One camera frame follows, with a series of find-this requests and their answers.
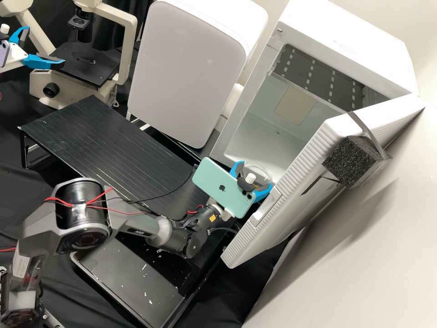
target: white box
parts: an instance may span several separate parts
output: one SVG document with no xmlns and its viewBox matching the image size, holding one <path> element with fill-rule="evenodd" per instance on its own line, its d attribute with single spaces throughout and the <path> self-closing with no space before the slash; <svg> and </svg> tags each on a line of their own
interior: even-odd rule
<svg viewBox="0 0 437 328">
<path fill-rule="evenodd" d="M 204 146 L 267 19 L 251 0 L 153 3 L 129 112 L 189 146 Z"/>
</svg>

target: black platform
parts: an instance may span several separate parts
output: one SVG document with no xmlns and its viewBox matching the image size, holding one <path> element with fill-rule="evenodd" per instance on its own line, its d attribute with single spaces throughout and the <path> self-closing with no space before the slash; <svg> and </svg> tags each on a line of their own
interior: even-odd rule
<svg viewBox="0 0 437 328">
<path fill-rule="evenodd" d="M 56 68 L 57 71 L 101 87 L 116 74 L 121 54 L 115 49 L 100 51 L 91 48 L 88 44 L 76 41 L 63 43 L 51 56 L 65 59 L 64 66 Z"/>
<path fill-rule="evenodd" d="M 165 194 L 181 185 L 193 170 L 94 96 L 21 126 L 20 130 L 23 141 L 32 139 L 81 176 L 100 180 L 130 200 Z M 195 209 L 207 199 L 189 179 L 183 188 L 148 201 L 147 206 L 179 220 L 186 210 Z"/>
</svg>

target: label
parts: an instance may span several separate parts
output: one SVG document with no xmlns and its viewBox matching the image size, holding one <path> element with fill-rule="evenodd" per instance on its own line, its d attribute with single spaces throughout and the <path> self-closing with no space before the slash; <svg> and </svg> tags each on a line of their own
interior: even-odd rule
<svg viewBox="0 0 437 328">
<path fill-rule="evenodd" d="M 149 234 L 145 231 L 142 231 L 142 230 L 138 230 L 138 229 L 129 228 L 127 231 L 134 233 L 136 235 L 139 235 L 139 236 L 151 236 L 151 234 Z"/>
<path fill-rule="evenodd" d="M 12 260 L 12 274 L 18 278 L 24 278 L 27 267 L 29 265 L 30 257 L 19 254 L 18 245 L 15 250 L 14 259 Z"/>
</svg>

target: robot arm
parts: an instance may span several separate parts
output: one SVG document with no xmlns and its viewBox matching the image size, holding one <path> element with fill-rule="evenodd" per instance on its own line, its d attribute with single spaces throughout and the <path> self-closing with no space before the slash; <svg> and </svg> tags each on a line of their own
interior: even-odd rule
<svg viewBox="0 0 437 328">
<path fill-rule="evenodd" d="M 51 197 L 72 206 L 59 201 L 44 202 L 26 218 L 12 266 L 1 277 L 2 324 L 7 327 L 38 324 L 44 310 L 37 290 L 50 256 L 98 247 L 122 231 L 143 236 L 151 246 L 191 258 L 208 237 L 207 229 L 213 225 L 211 216 L 222 214 L 219 206 L 207 205 L 187 220 L 173 222 L 163 216 L 138 212 L 114 190 L 101 196 L 101 203 L 90 204 L 89 200 L 102 195 L 103 190 L 93 179 L 67 181 L 57 185 Z"/>
</svg>

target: smartphone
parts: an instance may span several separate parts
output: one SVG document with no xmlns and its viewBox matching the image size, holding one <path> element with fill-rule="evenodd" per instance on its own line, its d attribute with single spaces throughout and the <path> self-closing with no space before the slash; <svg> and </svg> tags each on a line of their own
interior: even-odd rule
<svg viewBox="0 0 437 328">
<path fill-rule="evenodd" d="M 8 60 L 10 44 L 8 41 L 0 41 L 0 67 L 5 67 Z"/>
<path fill-rule="evenodd" d="M 253 192 L 243 193 L 237 179 L 207 157 L 194 173 L 193 183 L 238 218 L 246 215 L 256 198 Z"/>
</svg>

